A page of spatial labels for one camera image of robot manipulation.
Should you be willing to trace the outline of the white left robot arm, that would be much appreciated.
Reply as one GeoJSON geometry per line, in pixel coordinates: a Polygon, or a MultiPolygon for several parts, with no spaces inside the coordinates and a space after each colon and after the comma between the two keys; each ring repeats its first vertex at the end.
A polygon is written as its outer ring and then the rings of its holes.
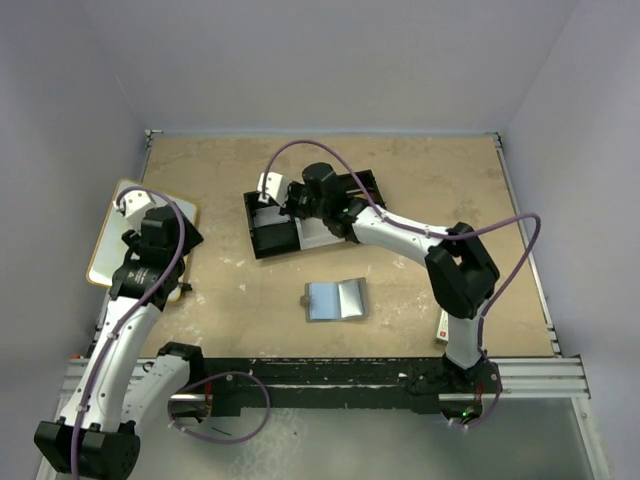
{"type": "Polygon", "coordinates": [[[129,384],[139,354],[203,238],[169,202],[146,204],[121,240],[103,328],[83,376],[55,421],[42,421],[34,443],[58,473],[76,479],[126,479],[137,462],[145,423],[177,389],[194,392],[206,378],[200,348],[168,343],[149,374],[129,384]]]}

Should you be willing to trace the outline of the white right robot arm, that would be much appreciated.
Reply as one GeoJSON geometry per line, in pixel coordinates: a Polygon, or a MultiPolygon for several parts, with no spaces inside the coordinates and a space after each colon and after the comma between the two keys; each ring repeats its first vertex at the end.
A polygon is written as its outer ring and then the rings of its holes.
{"type": "Polygon", "coordinates": [[[337,238],[377,246],[424,266],[434,298],[448,314],[446,383],[467,391],[479,381],[481,317],[500,273],[469,225],[434,227],[394,215],[369,193],[348,194],[333,167],[324,162],[306,167],[301,183],[277,181],[271,174],[269,186],[283,212],[319,219],[337,238]]]}

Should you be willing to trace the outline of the grey card holder wallet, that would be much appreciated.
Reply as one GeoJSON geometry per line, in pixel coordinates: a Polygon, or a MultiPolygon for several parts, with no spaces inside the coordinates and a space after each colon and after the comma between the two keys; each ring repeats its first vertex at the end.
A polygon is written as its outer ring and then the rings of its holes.
{"type": "Polygon", "coordinates": [[[364,320],[370,313],[366,278],[306,283],[300,305],[307,323],[364,320]]]}

